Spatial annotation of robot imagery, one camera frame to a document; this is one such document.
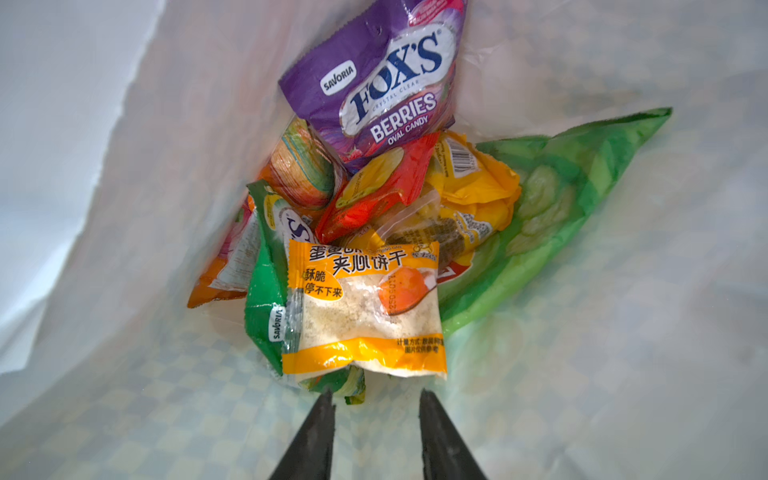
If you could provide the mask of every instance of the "checkered pattern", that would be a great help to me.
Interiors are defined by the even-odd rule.
[[[372,374],[365,405],[339,405],[334,478],[421,478],[425,386],[490,478],[584,478],[589,462],[573,445],[592,442],[622,395],[668,359],[676,325],[710,298],[726,305],[719,287],[702,297],[703,282],[768,235],[765,5],[471,4],[459,128],[553,134],[641,108],[676,111],[572,244],[447,342],[448,382]],[[0,477],[266,478],[314,396],[275,381],[241,325],[192,312],[179,328],[39,442],[0,455]],[[638,478],[666,465],[655,455]],[[605,478],[625,478],[602,465],[616,472]]]

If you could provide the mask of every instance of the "pile of snack packages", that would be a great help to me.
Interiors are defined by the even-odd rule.
[[[280,80],[297,117],[189,307],[247,295],[279,376],[448,373],[444,337],[520,290],[669,118],[473,145],[446,130],[466,0],[378,0]]]

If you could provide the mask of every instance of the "green candy bag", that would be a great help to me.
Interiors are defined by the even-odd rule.
[[[460,275],[438,285],[449,336],[523,288],[608,195],[634,153],[672,115],[657,108],[572,128],[554,137],[489,141],[476,148],[520,175],[509,227],[485,241]]]
[[[256,204],[261,248],[248,286],[245,330],[282,376],[288,287],[286,245],[291,239],[308,243],[316,243],[316,239],[302,217],[265,180],[248,185],[248,191]],[[300,385],[311,392],[330,388],[344,395],[348,404],[362,403],[365,399],[365,376],[356,366],[305,380]]]

